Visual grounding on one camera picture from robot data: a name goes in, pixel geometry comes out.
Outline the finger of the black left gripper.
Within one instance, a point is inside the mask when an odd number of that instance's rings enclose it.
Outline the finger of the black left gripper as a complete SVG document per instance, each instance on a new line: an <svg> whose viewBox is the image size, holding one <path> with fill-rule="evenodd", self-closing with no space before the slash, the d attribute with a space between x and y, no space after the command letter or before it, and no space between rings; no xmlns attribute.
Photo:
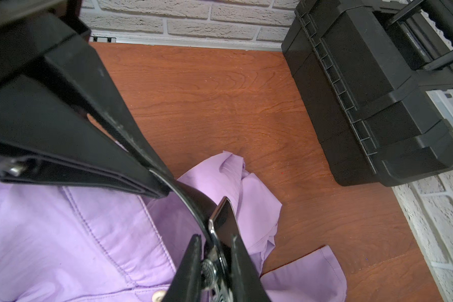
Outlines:
<svg viewBox="0 0 453 302"><path fill-rule="evenodd" d="M71 106L90 114L143 166L171 177L147 142L97 51L79 36L44 54L44 62L57 81L54 88Z"/></svg>
<svg viewBox="0 0 453 302"><path fill-rule="evenodd" d="M154 198L169 191L50 89L23 75L0 87L0 181L105 187Z"/></svg>

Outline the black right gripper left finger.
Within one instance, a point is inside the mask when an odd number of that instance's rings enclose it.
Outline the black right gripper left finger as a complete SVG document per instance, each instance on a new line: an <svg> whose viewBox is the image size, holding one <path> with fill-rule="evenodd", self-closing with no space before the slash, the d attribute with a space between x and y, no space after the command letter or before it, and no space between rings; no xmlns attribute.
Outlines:
<svg viewBox="0 0 453 302"><path fill-rule="evenodd" d="M193 235L162 302L201 300L201 249L201 237Z"/></svg>

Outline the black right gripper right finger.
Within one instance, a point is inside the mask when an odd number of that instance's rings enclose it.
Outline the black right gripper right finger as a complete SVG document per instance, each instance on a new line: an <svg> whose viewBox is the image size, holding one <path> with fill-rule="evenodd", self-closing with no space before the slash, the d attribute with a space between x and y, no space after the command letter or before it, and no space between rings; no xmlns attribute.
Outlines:
<svg viewBox="0 0 453 302"><path fill-rule="evenodd" d="M271 301L240 235L232 237L231 280L234 301Z"/></svg>

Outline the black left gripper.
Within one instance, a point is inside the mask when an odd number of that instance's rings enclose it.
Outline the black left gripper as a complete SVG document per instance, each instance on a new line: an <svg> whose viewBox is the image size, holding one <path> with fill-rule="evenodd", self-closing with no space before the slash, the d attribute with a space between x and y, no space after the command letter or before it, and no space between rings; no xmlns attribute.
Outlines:
<svg viewBox="0 0 453 302"><path fill-rule="evenodd" d="M89 40L82 1L0 1L0 85L72 36Z"/></svg>

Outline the purple trousers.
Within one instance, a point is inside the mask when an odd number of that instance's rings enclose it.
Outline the purple trousers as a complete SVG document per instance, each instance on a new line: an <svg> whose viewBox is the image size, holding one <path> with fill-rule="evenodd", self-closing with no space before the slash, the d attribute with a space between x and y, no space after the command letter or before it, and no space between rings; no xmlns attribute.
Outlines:
<svg viewBox="0 0 453 302"><path fill-rule="evenodd" d="M275 248L282 204L223 152L179 181L226 196L258 271ZM0 301L161 301L200 229L171 193L160 200L94 187L0 182ZM347 281L324 246L264 274L271 301L345 301Z"/></svg>

